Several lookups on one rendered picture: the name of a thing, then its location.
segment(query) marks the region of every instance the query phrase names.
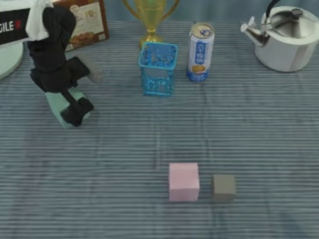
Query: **red x mark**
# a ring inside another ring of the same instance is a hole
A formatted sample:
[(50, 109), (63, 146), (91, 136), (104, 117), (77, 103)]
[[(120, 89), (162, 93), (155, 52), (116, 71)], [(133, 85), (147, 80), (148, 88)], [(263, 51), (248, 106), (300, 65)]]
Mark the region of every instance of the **red x mark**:
[(20, 29), (21, 28), (21, 20), (16, 20), (15, 21), (15, 28)]

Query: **teapot spout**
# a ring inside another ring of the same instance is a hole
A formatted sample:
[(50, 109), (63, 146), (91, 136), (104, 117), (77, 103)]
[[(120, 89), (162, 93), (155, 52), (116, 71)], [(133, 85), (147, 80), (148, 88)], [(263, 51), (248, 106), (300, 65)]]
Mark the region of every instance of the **teapot spout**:
[(241, 32), (245, 33), (248, 36), (248, 38), (257, 46), (264, 46), (265, 36), (260, 30), (251, 28), (247, 24), (242, 24), (240, 30)]

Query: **pink cube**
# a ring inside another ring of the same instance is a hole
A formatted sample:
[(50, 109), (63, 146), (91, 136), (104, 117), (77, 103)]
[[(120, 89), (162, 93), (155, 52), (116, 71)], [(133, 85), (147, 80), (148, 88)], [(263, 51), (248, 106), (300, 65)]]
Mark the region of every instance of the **pink cube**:
[(171, 202), (197, 201), (199, 176), (197, 163), (169, 165), (169, 200)]

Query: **brown box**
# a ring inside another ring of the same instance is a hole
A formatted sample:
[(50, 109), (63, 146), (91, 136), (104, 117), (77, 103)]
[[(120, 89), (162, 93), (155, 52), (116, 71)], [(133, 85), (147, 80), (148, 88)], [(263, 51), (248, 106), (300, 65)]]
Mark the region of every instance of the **brown box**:
[(215, 202), (232, 202), (236, 196), (235, 176), (214, 175), (212, 179), (212, 193)]
[(67, 7), (77, 18), (77, 25), (66, 51), (109, 39), (104, 0), (52, 0)]

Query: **box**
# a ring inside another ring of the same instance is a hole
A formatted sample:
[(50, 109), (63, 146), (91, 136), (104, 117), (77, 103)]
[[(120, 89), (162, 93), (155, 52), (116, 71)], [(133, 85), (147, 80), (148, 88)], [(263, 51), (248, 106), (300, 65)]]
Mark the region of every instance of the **box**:
[(236, 196), (235, 176), (214, 175), (212, 179), (212, 194), (215, 202), (232, 202)]
[(166, 43), (145, 43), (139, 58), (142, 88), (146, 96), (171, 96), (178, 47)]
[(197, 163), (171, 163), (168, 180), (171, 202), (197, 201), (199, 195)]
[(103, 0), (52, 0), (67, 7), (77, 18), (76, 28), (66, 51), (109, 39)]

